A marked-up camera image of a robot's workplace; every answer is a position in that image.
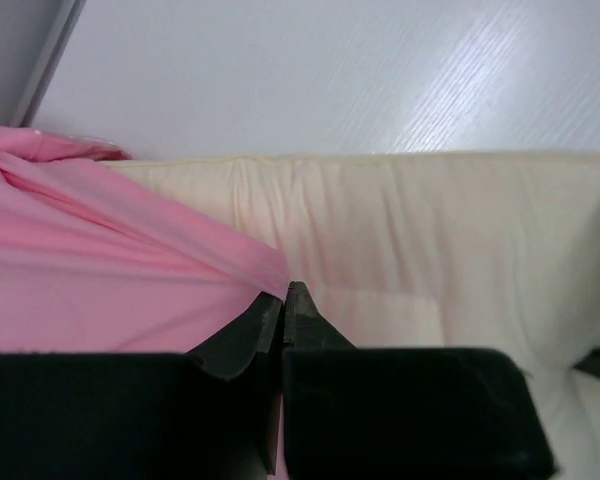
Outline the cream white pillow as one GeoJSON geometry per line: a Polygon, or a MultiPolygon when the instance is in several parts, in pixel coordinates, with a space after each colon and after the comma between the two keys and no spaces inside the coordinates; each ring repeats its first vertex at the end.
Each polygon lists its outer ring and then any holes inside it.
{"type": "Polygon", "coordinates": [[[116,172],[284,253],[359,346],[486,346],[527,374],[563,479],[600,479],[600,154],[131,160],[116,172]]]}

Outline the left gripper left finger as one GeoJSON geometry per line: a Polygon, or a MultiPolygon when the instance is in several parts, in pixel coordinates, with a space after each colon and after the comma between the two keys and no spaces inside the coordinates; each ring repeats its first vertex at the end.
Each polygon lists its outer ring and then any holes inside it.
{"type": "Polygon", "coordinates": [[[261,293],[229,324],[186,353],[205,374],[234,380],[251,365],[256,354],[268,353],[283,302],[261,293]]]}

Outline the pink satin pillowcase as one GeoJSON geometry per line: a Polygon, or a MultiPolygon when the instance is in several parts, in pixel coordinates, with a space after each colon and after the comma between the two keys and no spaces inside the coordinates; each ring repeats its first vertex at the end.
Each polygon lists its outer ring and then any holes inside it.
{"type": "Polygon", "coordinates": [[[265,479],[281,331],[234,380],[186,353],[284,256],[110,168],[100,142],[0,126],[0,479],[265,479]]]}

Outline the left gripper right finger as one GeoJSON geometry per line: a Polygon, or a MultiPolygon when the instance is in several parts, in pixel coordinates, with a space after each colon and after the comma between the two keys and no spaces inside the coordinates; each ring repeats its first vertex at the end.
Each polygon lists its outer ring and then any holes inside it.
{"type": "Polygon", "coordinates": [[[295,349],[354,349],[318,310],[305,283],[289,284],[284,309],[283,345],[295,349]]]}

